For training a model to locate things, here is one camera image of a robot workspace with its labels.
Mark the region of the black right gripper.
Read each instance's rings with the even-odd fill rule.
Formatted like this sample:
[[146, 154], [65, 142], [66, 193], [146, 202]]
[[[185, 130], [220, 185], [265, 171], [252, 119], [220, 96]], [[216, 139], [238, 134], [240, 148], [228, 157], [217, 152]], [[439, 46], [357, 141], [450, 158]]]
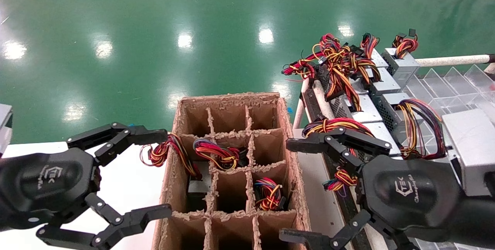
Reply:
[[[335, 236], [283, 228], [281, 241], [308, 250], [343, 250], [366, 226], [392, 239], [397, 250], [417, 250], [407, 236], [423, 241], [494, 248], [494, 199], [469, 197], [447, 163], [389, 157], [391, 145], [347, 128], [286, 140], [286, 149], [321, 153], [350, 175], [362, 174], [364, 207]], [[351, 149], [372, 156], [365, 163]]]

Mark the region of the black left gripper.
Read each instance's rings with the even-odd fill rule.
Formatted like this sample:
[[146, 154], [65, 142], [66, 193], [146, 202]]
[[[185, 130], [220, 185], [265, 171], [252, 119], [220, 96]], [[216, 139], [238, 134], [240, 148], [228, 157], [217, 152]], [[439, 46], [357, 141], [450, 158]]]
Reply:
[[[119, 214], [94, 193], [101, 181], [97, 165], [108, 165], [133, 144], [161, 144], [167, 139], [165, 129], [114, 122], [69, 137], [70, 149], [64, 152], [2, 158], [1, 231], [48, 223], [36, 236], [47, 245], [73, 250], [110, 250], [125, 237], [143, 233], [151, 221], [171, 217], [171, 206], [154, 205]], [[94, 158], [85, 152], [101, 144]], [[92, 234], [61, 228], [88, 207], [108, 222], [106, 229]]]

